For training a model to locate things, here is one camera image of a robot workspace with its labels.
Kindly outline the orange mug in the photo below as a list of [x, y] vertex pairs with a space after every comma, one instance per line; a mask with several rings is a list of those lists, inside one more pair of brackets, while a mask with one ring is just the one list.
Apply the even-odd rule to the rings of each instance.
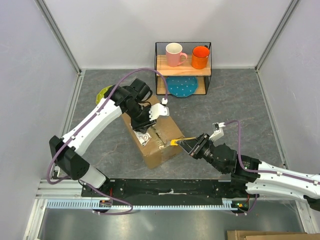
[[198, 70], [206, 68], [209, 56], [210, 50], [207, 46], [196, 46], [192, 50], [191, 66]]

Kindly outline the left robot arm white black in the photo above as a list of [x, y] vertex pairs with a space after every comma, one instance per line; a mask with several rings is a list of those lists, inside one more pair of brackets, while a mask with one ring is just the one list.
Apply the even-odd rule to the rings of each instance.
[[134, 131], [145, 134], [156, 124], [150, 119], [150, 87], [135, 79], [130, 85], [111, 85], [96, 96], [96, 107], [76, 127], [61, 138], [53, 136], [49, 141], [52, 157], [67, 177], [92, 186], [99, 197], [110, 191], [109, 179], [83, 159], [93, 140], [115, 119], [127, 114]]

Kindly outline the yellow utility knife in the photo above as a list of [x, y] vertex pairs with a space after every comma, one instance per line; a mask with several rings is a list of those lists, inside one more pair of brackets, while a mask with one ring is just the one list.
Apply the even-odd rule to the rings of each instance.
[[172, 139], [168, 142], [168, 146], [178, 146], [179, 142], [186, 141], [186, 140], [193, 140], [196, 137], [185, 137], [185, 138], [178, 138], [178, 139]]

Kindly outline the green dotted plate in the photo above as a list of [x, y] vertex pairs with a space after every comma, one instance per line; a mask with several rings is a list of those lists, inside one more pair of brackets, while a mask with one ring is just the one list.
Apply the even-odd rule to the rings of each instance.
[[109, 85], [109, 86], [103, 88], [103, 89], [100, 90], [100, 92], [96, 95], [96, 100], [95, 100], [96, 105], [98, 105], [99, 102], [101, 101], [101, 99], [105, 97], [105, 93], [109, 90], [110, 87], [112, 87], [112, 85]]

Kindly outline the blue dotted plate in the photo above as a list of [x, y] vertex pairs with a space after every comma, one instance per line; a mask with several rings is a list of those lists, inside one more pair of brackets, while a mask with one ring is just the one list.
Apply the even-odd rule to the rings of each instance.
[[198, 80], [195, 76], [168, 76], [166, 83], [169, 93], [178, 98], [189, 97], [198, 88]]

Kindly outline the pink mug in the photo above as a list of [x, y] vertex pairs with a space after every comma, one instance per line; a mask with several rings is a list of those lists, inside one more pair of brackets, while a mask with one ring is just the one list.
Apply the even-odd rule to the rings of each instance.
[[166, 45], [166, 61], [168, 66], [177, 67], [187, 61], [188, 55], [183, 52], [183, 47], [177, 42]]

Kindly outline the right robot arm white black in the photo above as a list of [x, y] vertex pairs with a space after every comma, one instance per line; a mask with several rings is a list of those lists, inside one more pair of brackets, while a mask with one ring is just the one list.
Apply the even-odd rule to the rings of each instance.
[[235, 197], [249, 195], [280, 196], [307, 202], [320, 209], [320, 176], [276, 167], [257, 158], [240, 155], [226, 144], [215, 145], [209, 135], [177, 140], [189, 156], [204, 159], [221, 174], [230, 174], [229, 191]]

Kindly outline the brown cardboard express box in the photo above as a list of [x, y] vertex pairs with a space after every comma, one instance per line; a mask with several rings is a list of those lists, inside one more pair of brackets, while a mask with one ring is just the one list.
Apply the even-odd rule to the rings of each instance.
[[182, 152], [179, 146], [167, 145], [171, 140], [185, 137], [172, 117], [159, 117], [145, 134], [133, 131], [128, 114], [124, 113], [122, 119], [149, 169], [158, 167]]

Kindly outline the cardboard sheet corner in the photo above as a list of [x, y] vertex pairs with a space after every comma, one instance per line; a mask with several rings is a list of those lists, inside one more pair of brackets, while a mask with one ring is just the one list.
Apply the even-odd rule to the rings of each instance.
[[320, 240], [319, 233], [228, 230], [228, 240]]

